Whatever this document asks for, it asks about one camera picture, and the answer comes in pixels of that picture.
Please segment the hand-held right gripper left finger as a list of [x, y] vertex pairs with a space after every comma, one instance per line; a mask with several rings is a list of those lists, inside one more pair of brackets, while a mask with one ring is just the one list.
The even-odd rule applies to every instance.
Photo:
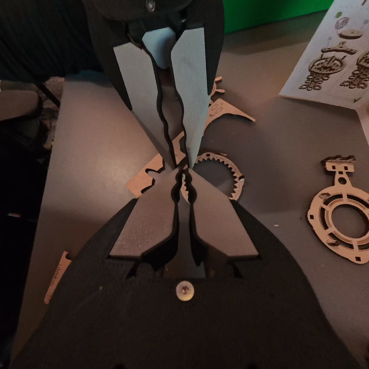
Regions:
[[178, 251], [178, 202], [181, 187], [177, 168], [136, 201], [109, 256], [163, 268]]

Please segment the triangular wooden offcut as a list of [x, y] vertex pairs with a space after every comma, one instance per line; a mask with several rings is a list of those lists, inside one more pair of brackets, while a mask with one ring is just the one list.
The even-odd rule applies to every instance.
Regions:
[[255, 119], [249, 116], [248, 114], [242, 112], [241, 110], [237, 109], [233, 105], [229, 104], [225, 100], [219, 98], [215, 100], [213, 103], [210, 104], [207, 112], [207, 117], [205, 121], [205, 126], [203, 130], [203, 135], [207, 127], [216, 119], [220, 118], [223, 115], [233, 115], [233, 116], [240, 116], [255, 122]]

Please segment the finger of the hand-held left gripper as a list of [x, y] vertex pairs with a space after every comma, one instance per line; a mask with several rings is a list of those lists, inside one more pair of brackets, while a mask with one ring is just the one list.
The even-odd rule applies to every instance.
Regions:
[[184, 30], [170, 54], [176, 93], [182, 106], [182, 125], [188, 168], [195, 165], [210, 96], [208, 94], [204, 27]]
[[119, 70], [136, 117], [158, 153], [171, 169], [176, 158], [163, 114], [163, 93], [156, 62], [149, 51], [132, 43], [113, 48]]

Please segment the black office chair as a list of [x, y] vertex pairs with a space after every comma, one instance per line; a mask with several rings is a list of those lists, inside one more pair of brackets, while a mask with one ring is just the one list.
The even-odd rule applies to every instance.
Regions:
[[32, 83], [1, 81], [1, 138], [8, 138], [33, 152], [50, 151], [64, 87], [52, 77], [41, 90]]

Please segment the square wooden offcut gear cutout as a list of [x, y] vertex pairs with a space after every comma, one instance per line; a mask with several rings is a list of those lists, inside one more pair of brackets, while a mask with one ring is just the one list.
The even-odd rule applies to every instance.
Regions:
[[[180, 141], [184, 138], [184, 135], [184, 132], [181, 132], [172, 141], [176, 165], [179, 165], [186, 158], [180, 146]], [[150, 188], [154, 184], [154, 178], [148, 172], [159, 172], [164, 168], [164, 164], [162, 156], [157, 154], [127, 183], [126, 187], [135, 197], [141, 196], [143, 190]]]

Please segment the folded instruction leaflet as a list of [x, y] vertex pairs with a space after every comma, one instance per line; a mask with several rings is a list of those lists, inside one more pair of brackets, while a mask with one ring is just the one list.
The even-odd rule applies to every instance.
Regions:
[[332, 3], [279, 95], [355, 110], [368, 141], [368, 0]]

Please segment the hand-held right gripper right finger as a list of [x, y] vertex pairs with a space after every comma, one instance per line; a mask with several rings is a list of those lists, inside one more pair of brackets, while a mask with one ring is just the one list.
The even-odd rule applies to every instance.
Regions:
[[190, 204], [189, 230], [191, 253], [197, 266], [203, 265], [206, 277], [226, 265], [259, 256], [232, 201], [192, 169], [185, 174]]

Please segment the long wooden offcut sheet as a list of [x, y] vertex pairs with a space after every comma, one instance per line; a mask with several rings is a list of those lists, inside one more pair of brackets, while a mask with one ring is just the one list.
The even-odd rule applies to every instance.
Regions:
[[58, 283], [60, 282], [63, 274], [65, 273], [65, 271], [67, 270], [68, 266], [71, 264], [71, 260], [68, 258], [68, 252], [67, 251], [64, 251], [60, 260], [59, 260], [59, 263], [58, 263], [58, 266], [53, 274], [53, 277], [51, 279], [51, 282], [50, 282], [50, 285], [49, 285], [49, 288], [46, 292], [46, 295], [44, 297], [44, 304], [45, 305], [48, 305], [51, 301], [51, 298], [53, 296], [53, 293], [58, 285]]

